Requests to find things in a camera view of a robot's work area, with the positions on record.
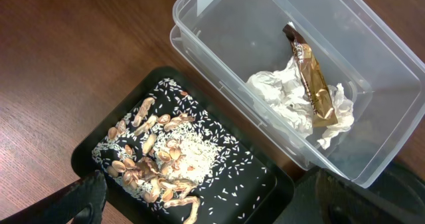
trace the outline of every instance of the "gold wrapper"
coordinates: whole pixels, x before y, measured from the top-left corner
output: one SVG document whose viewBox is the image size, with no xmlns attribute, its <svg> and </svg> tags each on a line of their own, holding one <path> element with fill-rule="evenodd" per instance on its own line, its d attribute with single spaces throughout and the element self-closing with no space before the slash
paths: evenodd
<svg viewBox="0 0 425 224">
<path fill-rule="evenodd" d="M 311 47 L 291 25 L 286 25 L 284 32 L 291 42 L 301 81 L 313 107 L 313 127 L 337 124 L 329 89 Z"/>
</svg>

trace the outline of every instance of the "black container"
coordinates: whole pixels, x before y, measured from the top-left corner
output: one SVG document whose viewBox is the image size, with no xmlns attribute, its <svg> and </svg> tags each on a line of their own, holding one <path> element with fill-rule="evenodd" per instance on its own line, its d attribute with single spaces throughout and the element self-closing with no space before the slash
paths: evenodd
<svg viewBox="0 0 425 224">
<path fill-rule="evenodd" d="M 252 144 L 248 136 L 241 132 L 227 119 L 227 117 L 222 115 L 220 110 L 218 110 L 212 102 L 207 100 L 202 92 L 193 87 L 181 73 L 171 67 L 157 68 L 148 74 L 146 78 L 98 125 L 98 127 L 78 145 L 71 159 L 71 165 L 75 173 L 80 177 L 84 177 L 94 170 L 99 169 L 92 159 L 92 150 L 96 147 L 97 143 L 107 135 L 108 129 L 115 126 L 115 124 L 143 100 L 143 97 L 163 78 L 172 78 L 184 87 L 200 106 L 208 111 L 215 120 L 220 122 L 228 132 L 240 141 L 240 147 L 249 150 L 254 155 L 257 165 L 260 165 L 263 169 L 268 171 L 267 189 L 259 185 L 261 184 L 259 182 L 245 183 L 245 185 L 249 186 L 249 190 L 254 190 L 247 194 L 250 199 L 257 198 L 259 193 L 261 193 L 262 198 L 255 207 L 253 207 L 252 203 L 241 203 L 238 206 L 239 211 L 250 209 L 250 214 L 243 218 L 243 220 L 237 218 L 238 214 L 230 211 L 232 209 L 223 208 L 222 202 L 212 197 L 216 195 L 212 193 L 217 193 L 217 195 L 221 194 L 222 187 L 226 187 L 225 181 L 222 182 L 222 185 L 212 186 L 208 189 L 207 195 L 197 193 L 196 191 L 191 195 L 205 195 L 205 198 L 209 198 L 209 203 L 213 203 L 214 210 L 218 209 L 214 215 L 225 217 L 226 223 L 273 223 L 294 195 L 293 181 L 286 173 L 277 167 L 270 158 L 265 156 L 256 145 Z M 174 219 L 170 219 L 170 216 L 164 217 L 153 214 L 150 208 L 147 208 L 142 202 L 132 198 L 107 174 L 106 182 L 108 184 L 108 201 L 130 221 L 134 223 L 181 223 L 181 220 L 175 217 L 172 217 Z M 213 223 L 213 216 L 205 215 L 208 211 L 207 207 L 201 206 L 200 209 L 204 209 L 204 215 L 199 216 L 197 223 Z"/>
</svg>

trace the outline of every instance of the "tray rim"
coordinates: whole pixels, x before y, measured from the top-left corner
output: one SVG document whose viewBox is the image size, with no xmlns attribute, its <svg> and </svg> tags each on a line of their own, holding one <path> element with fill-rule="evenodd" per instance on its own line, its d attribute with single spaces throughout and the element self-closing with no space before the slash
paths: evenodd
<svg viewBox="0 0 425 224">
<path fill-rule="evenodd" d="M 191 82 L 183 76 L 178 70 L 170 66 L 162 66 L 152 70 L 74 149 L 71 157 L 71 166 L 75 174 L 80 177 L 88 175 L 90 172 L 98 169 L 96 163 L 92 159 L 92 150 L 97 143 L 104 138 L 108 129 L 116 124 L 146 95 L 155 84 L 163 78 L 172 78 L 196 99 L 199 104 L 210 114 L 212 114 L 229 133 L 234 135 L 241 141 L 248 150 L 251 151 L 263 165 L 265 165 L 275 176 L 276 184 L 263 199 L 261 204 L 246 218 L 245 223 L 273 223 L 280 213 L 286 208 L 294 196 L 295 185 L 293 180 L 281 170 L 268 156 L 266 156 L 260 147 L 253 144 L 248 136 L 226 116 L 221 114 L 214 102 L 211 102 L 200 90 L 195 88 Z M 134 223 L 163 223 L 155 218 L 149 209 L 135 211 L 124 208 L 129 201 L 135 206 L 139 205 L 139 201 L 132 198 L 126 193 L 121 186 L 114 182 L 110 177 L 106 176 L 108 184 L 108 201 L 125 217 Z M 286 200 L 282 201 L 279 197 L 284 196 Z"/>
</svg>

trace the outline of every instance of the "wooden table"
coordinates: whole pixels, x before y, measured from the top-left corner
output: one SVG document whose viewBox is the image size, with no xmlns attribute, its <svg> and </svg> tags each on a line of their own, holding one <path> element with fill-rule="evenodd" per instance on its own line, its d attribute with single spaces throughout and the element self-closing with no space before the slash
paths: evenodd
<svg viewBox="0 0 425 224">
<path fill-rule="evenodd" d="M 176 0 L 0 0 L 0 219 L 78 177 L 73 149 L 158 66 L 174 66 L 239 114 L 169 42 Z M 365 0 L 425 60 L 425 0 Z M 302 172 L 244 129 L 292 177 Z M 425 178 L 425 122 L 398 155 Z M 107 204 L 105 223 L 129 222 Z"/>
</svg>

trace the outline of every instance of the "clear plastic bin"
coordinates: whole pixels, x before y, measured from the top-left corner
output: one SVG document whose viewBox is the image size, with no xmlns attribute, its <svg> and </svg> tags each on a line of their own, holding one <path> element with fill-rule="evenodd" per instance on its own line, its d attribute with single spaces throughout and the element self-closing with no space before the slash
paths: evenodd
<svg viewBox="0 0 425 224">
<path fill-rule="evenodd" d="M 294 162 L 314 164 L 368 187 L 421 120 L 425 66 L 362 0 L 177 0 L 174 47 Z M 351 131 L 327 150 L 315 129 L 304 139 L 245 82 L 283 70 L 292 56 L 282 32 L 292 21 L 312 47 L 327 84 L 354 102 Z"/>
</svg>

